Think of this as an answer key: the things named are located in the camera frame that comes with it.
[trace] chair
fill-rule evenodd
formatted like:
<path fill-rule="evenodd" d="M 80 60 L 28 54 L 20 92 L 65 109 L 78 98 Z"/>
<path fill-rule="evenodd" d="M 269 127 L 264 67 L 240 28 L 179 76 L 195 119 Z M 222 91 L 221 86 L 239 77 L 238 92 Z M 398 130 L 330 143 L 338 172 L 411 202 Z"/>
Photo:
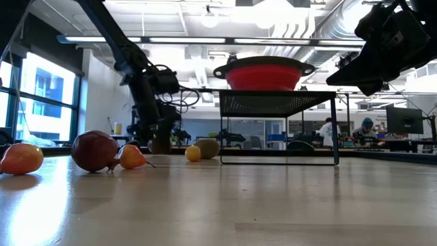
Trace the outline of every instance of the chair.
<path fill-rule="evenodd" d="M 250 150 L 250 149 L 252 148 L 252 143 L 251 143 L 250 141 L 245 141 L 245 142 L 243 143 L 243 148 L 244 148 L 245 150 Z"/>
<path fill-rule="evenodd" d="M 252 149 L 262 150 L 261 139 L 256 136 L 251 136 Z"/>
<path fill-rule="evenodd" d="M 422 139 L 423 141 L 432 141 L 432 137 Z M 424 144 L 422 147 L 422 153 L 432 154 L 434 152 L 434 143 Z"/>

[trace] black cable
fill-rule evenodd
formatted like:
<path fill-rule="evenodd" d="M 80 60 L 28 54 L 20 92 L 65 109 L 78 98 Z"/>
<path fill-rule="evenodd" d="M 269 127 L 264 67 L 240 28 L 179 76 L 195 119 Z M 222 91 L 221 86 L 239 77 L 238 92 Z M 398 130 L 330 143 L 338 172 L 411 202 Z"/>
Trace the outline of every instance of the black cable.
<path fill-rule="evenodd" d="M 190 93 L 188 93 L 188 95 L 186 95 L 182 100 L 187 99 L 189 96 L 191 96 L 192 93 L 193 93 L 193 91 L 191 91 Z"/>
<path fill-rule="evenodd" d="M 397 92 L 399 93 L 402 97 L 405 98 L 405 100 L 407 100 L 408 102 L 410 102 L 413 106 L 415 106 L 417 109 L 420 109 L 427 117 L 429 116 L 428 113 L 424 112 L 424 110 L 422 110 L 421 108 L 419 108 L 417 105 L 415 105 L 410 99 L 408 99 L 405 95 L 403 95 L 400 91 L 398 91 L 394 86 L 392 86 L 390 83 L 389 85 Z"/>
<path fill-rule="evenodd" d="M 190 104 L 188 104 L 188 106 L 193 106 L 193 105 L 195 105 L 196 103 L 199 102 L 199 100 L 200 100 L 200 93 L 199 93 L 197 90 L 194 90 L 194 89 L 191 89 L 191 88 L 185 87 L 185 86 L 183 86 L 183 85 L 180 85 L 180 87 L 183 88 L 184 90 L 188 90 L 188 91 L 190 91 L 191 93 L 194 92 L 194 93 L 196 94 L 196 96 L 197 96 L 196 101 L 195 101 L 195 102 L 192 102 L 192 103 L 190 103 Z"/>

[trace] ceiling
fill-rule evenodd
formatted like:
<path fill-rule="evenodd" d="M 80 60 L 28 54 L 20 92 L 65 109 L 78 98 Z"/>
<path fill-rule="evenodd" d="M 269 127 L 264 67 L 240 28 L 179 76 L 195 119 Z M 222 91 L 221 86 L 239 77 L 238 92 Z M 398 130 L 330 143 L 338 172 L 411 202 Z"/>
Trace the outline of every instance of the ceiling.
<path fill-rule="evenodd" d="M 285 0 L 264 1 L 280 2 Z M 317 3 L 325 3 L 324 8 L 311 10 L 311 15 L 314 17 L 313 24 L 315 26 L 319 25 L 320 21 L 340 2 L 340 0 L 314 1 Z M 217 21 L 217 24 L 213 28 L 206 27 L 203 22 L 203 20 L 205 20 L 203 14 L 206 13 L 206 4 L 210 5 L 211 12 L 217 15 L 216 19 L 214 19 Z M 105 6 L 127 36 L 276 37 L 279 35 L 282 37 L 285 35 L 285 31 L 280 34 L 279 28 L 281 26 L 278 25 L 278 23 L 268 29 L 259 28 L 258 25 L 260 21 L 276 18 L 276 16 L 283 16 L 288 23 L 297 23 L 299 26 L 303 21 L 303 25 L 307 26 L 306 31 L 310 30 L 310 14 L 308 14 L 310 11 L 308 11 L 308 9 L 263 9 L 259 15 L 250 15 L 247 13 L 250 13 L 249 11 L 256 6 L 236 7 L 236 0 L 107 0 Z M 100 35 L 96 27 L 75 1 L 37 0 L 31 6 L 31 13 L 67 36 Z M 147 51 L 146 54 L 152 62 L 155 64 L 166 64 L 171 69 L 176 70 L 178 72 L 178 79 L 182 82 L 188 82 L 191 78 L 196 78 L 198 75 L 195 72 L 195 66 L 198 66 L 199 63 L 191 61 L 191 58 L 186 53 L 187 46 L 188 45 L 140 44 L 140 47 L 144 51 Z M 113 58 L 107 45 L 95 44 L 85 46 L 85 48 L 92 49 L 94 56 L 112 67 Z M 269 49 L 266 46 L 225 45 L 210 45 L 203 48 L 205 56 L 203 57 L 204 61 L 202 64 L 205 68 L 208 80 L 211 81 L 215 80 L 215 78 L 212 77 L 212 71 L 214 68 L 226 63 L 228 53 L 237 53 L 238 57 L 250 57 L 266 54 Z M 224 55 L 210 55 L 211 51 L 224 51 Z M 325 85 L 323 88 L 324 90 L 326 89 L 326 77 L 336 70 L 333 66 L 335 58 L 334 56 L 329 61 L 330 64 L 324 64 L 325 67 L 320 68 L 319 72 L 311 77 L 311 80 L 315 81 L 314 85 Z M 218 85 L 220 83 L 218 81 L 212 81 L 211 84 Z M 226 87 L 226 82 L 221 81 L 220 85 L 221 87 Z"/>

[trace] red bowl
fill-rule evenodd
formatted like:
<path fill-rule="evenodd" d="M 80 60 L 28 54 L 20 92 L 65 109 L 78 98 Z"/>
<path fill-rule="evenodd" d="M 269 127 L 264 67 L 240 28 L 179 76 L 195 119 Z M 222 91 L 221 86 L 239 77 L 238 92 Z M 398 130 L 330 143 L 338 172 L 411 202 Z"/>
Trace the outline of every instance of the red bowl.
<path fill-rule="evenodd" d="M 249 57 L 214 70 L 233 90 L 288 90 L 296 87 L 301 76 L 314 72 L 314 66 L 285 57 Z"/>

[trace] fluorescent light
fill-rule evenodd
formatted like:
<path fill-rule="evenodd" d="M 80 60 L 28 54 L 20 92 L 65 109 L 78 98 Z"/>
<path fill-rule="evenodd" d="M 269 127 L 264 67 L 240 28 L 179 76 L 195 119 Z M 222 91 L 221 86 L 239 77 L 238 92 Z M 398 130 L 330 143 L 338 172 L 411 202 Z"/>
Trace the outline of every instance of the fluorescent light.
<path fill-rule="evenodd" d="M 354 48 L 354 47 L 314 47 L 317 51 L 361 51 L 361 48 Z"/>
<path fill-rule="evenodd" d="M 150 38 L 150 42 L 154 43 L 211 43 L 211 44 L 224 44 L 226 39 L 224 38 Z"/>
<path fill-rule="evenodd" d="M 70 42 L 106 42 L 103 37 L 66 37 Z"/>
<path fill-rule="evenodd" d="M 220 55 L 220 56 L 228 56 L 229 52 L 226 51 L 208 51 L 208 55 Z"/>
<path fill-rule="evenodd" d="M 322 8 L 325 8 L 326 7 L 326 3 L 312 3 L 311 5 L 310 5 L 310 8 L 312 9 L 312 10 L 320 10 L 320 9 L 322 9 Z"/>
<path fill-rule="evenodd" d="M 128 37 L 131 42 L 141 42 L 141 38 L 138 37 Z"/>
<path fill-rule="evenodd" d="M 274 39 L 274 38 L 236 38 L 236 44 L 294 44 L 294 45 L 308 45 L 309 40 L 290 40 L 290 39 Z"/>
<path fill-rule="evenodd" d="M 129 37 L 132 42 L 141 42 L 139 37 Z M 77 36 L 77 37 L 66 37 L 67 41 L 70 42 L 106 42 L 103 37 L 87 37 L 87 36 Z"/>
<path fill-rule="evenodd" d="M 201 17 L 201 23 L 205 27 L 213 28 L 219 23 L 219 14 L 217 12 L 204 11 Z"/>
<path fill-rule="evenodd" d="M 366 41 L 363 40 L 320 40 L 319 45 L 332 46 L 363 46 Z"/>

